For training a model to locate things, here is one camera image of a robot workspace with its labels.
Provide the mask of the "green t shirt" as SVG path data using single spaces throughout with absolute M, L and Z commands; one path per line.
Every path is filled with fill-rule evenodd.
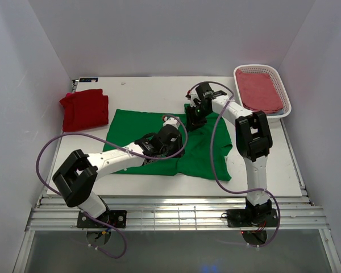
M 115 112 L 106 140 L 124 147 L 148 133 L 161 129 L 163 113 L 140 112 L 118 109 Z M 160 160 L 144 167 L 133 167 L 118 171 L 120 174 L 174 176 L 178 173 L 186 176 L 214 178 L 210 161 L 210 141 L 218 114 L 211 113 L 206 117 L 207 123 L 188 133 L 185 154 L 181 158 Z M 227 126 L 220 119 L 213 143 L 214 168 L 218 179 L 229 181 L 226 157 L 232 149 L 232 141 Z

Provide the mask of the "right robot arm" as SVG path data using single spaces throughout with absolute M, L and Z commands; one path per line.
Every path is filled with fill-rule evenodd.
M 210 81 L 191 87 L 186 98 L 186 128 L 194 131 L 207 122 L 207 116 L 217 114 L 235 128 L 236 148 L 243 158 L 247 175 L 246 207 L 238 218 L 258 226 L 272 213 L 272 202 L 267 190 L 267 159 L 273 140 L 267 116 L 262 111 L 252 112 L 234 101 L 223 90 L 214 91 Z

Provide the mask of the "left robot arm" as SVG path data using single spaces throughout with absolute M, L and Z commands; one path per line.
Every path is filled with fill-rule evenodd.
M 68 207 L 78 207 L 100 228 L 109 221 L 109 208 L 93 192 L 97 180 L 124 169 L 146 166 L 183 154 L 178 126 L 167 124 L 158 133 L 147 134 L 120 149 L 97 154 L 75 150 L 54 173 L 52 181 Z

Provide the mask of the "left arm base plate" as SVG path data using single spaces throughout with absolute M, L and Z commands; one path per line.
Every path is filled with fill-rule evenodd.
M 116 228 L 125 228 L 126 219 L 126 210 L 110 210 L 97 218 L 97 220 L 110 224 Z M 94 229 L 106 228 L 107 226 L 91 220 L 84 212 L 80 211 L 77 217 L 76 227 L 83 229 Z

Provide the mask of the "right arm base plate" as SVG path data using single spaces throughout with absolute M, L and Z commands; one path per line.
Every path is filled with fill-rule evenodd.
M 227 221 L 229 228 L 274 228 L 278 224 L 279 216 L 275 209 L 260 216 L 253 216 L 246 209 L 229 209 L 222 213 L 221 219 Z

